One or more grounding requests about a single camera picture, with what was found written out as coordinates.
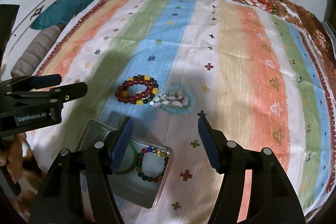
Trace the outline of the person's left hand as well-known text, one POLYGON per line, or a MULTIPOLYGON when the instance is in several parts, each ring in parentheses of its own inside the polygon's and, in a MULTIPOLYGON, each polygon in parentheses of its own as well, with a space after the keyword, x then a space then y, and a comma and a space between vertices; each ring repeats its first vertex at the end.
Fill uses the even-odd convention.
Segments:
POLYGON ((25 132, 15 135, 6 151, 1 150, 1 166, 5 166, 16 184, 23 177, 23 162, 32 158, 32 151, 26 144, 25 132))

